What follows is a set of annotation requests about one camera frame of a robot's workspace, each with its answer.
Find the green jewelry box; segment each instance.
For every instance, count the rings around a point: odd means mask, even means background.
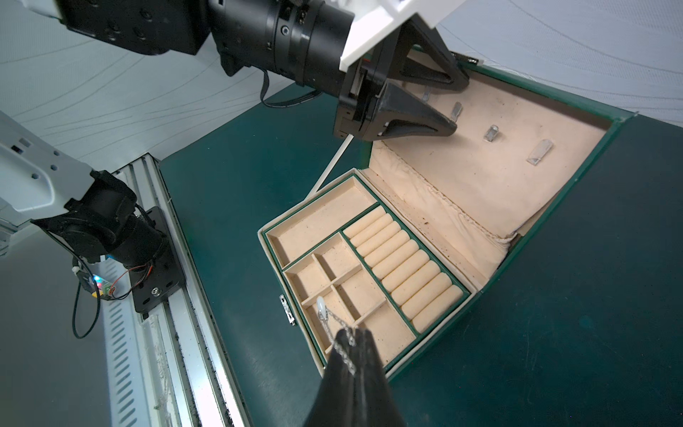
[[[457,119],[454,135],[366,143],[361,169],[258,232],[321,374],[318,297],[373,332],[391,379],[505,270],[630,115],[469,68],[461,94],[405,85]]]

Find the ring roll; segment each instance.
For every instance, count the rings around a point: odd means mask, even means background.
[[[379,233],[381,229],[386,227],[387,225],[391,224],[393,221],[393,218],[391,218],[391,215],[389,214],[384,214],[381,217],[377,218],[375,222],[367,226],[366,228],[363,229],[363,231],[359,232],[356,234],[352,239],[351,239],[351,245],[354,247],[358,247],[362,245],[363,243],[366,242],[367,239],[371,238],[375,234]]]
[[[419,312],[421,312],[434,298],[441,295],[443,291],[452,285],[451,278],[446,273],[439,273],[436,277],[422,289],[417,291],[405,304],[401,306],[403,314],[407,318],[413,319]]]
[[[389,254],[400,248],[405,242],[410,240],[410,236],[406,233],[406,230],[399,231],[394,237],[390,238],[384,242],[379,248],[370,252],[364,259],[365,263],[370,266],[370,268],[376,266],[381,261],[383,261]]]
[[[396,249],[391,255],[387,256],[383,261],[377,264],[372,272],[379,280],[384,279],[389,273],[394,271],[396,267],[403,264],[405,260],[410,258],[417,250],[417,242],[415,240],[408,240],[400,248]]]
[[[366,256],[370,252],[379,248],[379,246],[381,246],[384,242],[394,237],[399,231],[401,231],[401,226],[398,225],[398,222],[394,221],[393,223],[381,229],[379,233],[369,238],[365,243],[358,246],[358,254],[360,256]]]
[[[438,319],[439,316],[462,297],[462,289],[452,285],[433,300],[413,319],[413,326],[418,332],[423,333]]]
[[[429,261],[416,271],[414,275],[400,284],[398,288],[391,293],[391,298],[393,298],[398,305],[405,304],[407,300],[417,294],[418,290],[422,289],[423,286],[434,279],[440,272],[441,269],[438,265],[434,261]]]
[[[382,285],[385,289],[391,292],[392,290],[398,288],[400,284],[405,282],[410,276],[418,271],[424,264],[429,261],[429,255],[422,249],[415,252],[403,264],[396,267],[394,271],[389,273],[388,276],[382,280]]]
[[[360,233],[363,231],[364,228],[378,220],[382,215],[384,215],[386,212],[382,206],[377,206],[375,209],[369,211],[365,215],[363,215],[361,218],[358,219],[358,221],[354,222],[353,224],[349,225],[346,230],[344,230],[344,236],[348,238],[354,238],[356,234]]]

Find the white rod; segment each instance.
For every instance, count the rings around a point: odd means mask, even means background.
[[[306,196],[306,199],[310,199],[314,194],[316,194],[318,192],[318,190],[320,190],[320,187],[322,187],[322,183],[325,182],[325,180],[327,179],[327,176],[330,174],[330,172],[332,172],[332,168],[334,168],[334,166],[337,164],[337,162],[339,161],[339,158],[342,157],[342,154],[346,151],[346,148],[351,143],[352,139],[353,139],[353,135],[348,134],[348,136],[346,137],[344,142],[341,143],[341,146],[339,147],[339,149],[335,153],[335,156],[332,158],[332,160],[330,160],[330,163],[327,165],[325,170],[322,171],[322,175],[320,176],[320,178],[318,178],[318,181],[316,181],[316,184],[313,185],[313,188],[311,189],[311,191]]]

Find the dark green table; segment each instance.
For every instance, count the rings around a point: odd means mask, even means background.
[[[161,162],[255,426],[301,425],[320,382],[256,232],[338,148],[335,106],[259,105]],[[359,166],[361,148],[331,178]],[[392,382],[408,425],[683,424],[682,161],[683,128],[627,122],[473,309]]]

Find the beige fabric lining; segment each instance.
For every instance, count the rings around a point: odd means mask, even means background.
[[[460,94],[433,89],[429,105],[449,117],[462,104],[449,137],[405,137],[386,145],[446,197],[497,236],[512,236],[572,177],[609,122],[560,102],[468,72]],[[406,84],[422,96],[424,86]],[[493,140],[484,133],[495,124]],[[527,157],[543,139],[555,146],[534,166]]]
[[[455,251],[466,260],[463,273],[478,288],[486,284],[504,259],[512,236],[502,238],[483,228],[382,141],[373,144],[370,170],[406,205],[415,209],[413,214],[404,212],[411,223],[420,229],[421,225],[429,225],[443,237],[442,244],[450,246],[447,251]]]

